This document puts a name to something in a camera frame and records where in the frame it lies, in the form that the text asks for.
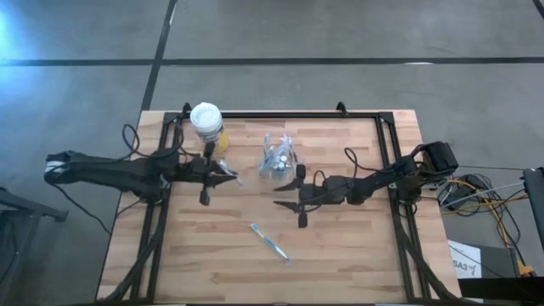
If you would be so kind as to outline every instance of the concrete floor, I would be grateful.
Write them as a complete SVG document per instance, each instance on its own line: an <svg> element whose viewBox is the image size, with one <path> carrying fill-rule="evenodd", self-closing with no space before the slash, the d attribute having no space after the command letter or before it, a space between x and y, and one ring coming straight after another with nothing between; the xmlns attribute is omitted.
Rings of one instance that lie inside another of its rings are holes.
<svg viewBox="0 0 544 306"><path fill-rule="evenodd" d="M4 0L0 60L152 59L167 5ZM534 5L521 0L179 0L165 58L544 56L543 30ZM65 223L40 225L19 304L93 300L109 239L43 182L44 158L68 149L124 154L121 127L138 121L149 75L149 66L0 66L0 185L70 210ZM544 65L162 67L150 108L205 100L225 110L331 109L338 101L350 109L416 109L424 140L451 143L462 165L539 167L542 79ZM521 176L477 172L497 186ZM111 225L118 192L66 189ZM542 275L530 205L511 208L521 251ZM502 245L490 215L444 221L453 240Z"/></svg>

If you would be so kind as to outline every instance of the plastic bag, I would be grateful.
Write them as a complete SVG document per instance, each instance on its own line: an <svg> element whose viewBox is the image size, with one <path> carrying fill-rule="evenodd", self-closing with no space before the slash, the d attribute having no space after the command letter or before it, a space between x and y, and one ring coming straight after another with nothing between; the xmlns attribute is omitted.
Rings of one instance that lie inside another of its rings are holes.
<svg viewBox="0 0 544 306"><path fill-rule="evenodd" d="M270 143L270 134L264 135L263 159L258 164L258 174L262 179L276 181L291 180L295 173L298 158L291 137L283 134L276 146Z"/></svg>

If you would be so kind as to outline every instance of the toothbrush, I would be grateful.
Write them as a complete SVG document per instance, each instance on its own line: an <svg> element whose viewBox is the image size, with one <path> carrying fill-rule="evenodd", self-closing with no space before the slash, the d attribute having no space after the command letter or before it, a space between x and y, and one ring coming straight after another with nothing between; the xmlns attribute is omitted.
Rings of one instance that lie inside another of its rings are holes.
<svg viewBox="0 0 544 306"><path fill-rule="evenodd" d="M261 233L260 230L258 230L258 226L256 224L252 224L252 230L257 233L257 235L259 235L261 238L263 238L264 242L266 242L266 244L268 244L270 247L272 247L272 249L274 249L274 251L276 251L278 254L280 254L280 256L286 261L286 264L290 264L291 263L291 259L289 259L289 257L287 256L287 254L285 252L283 252L283 250L280 249L279 246L277 246L276 244L274 244L274 242L272 242L272 240L266 238L263 233Z"/></svg>

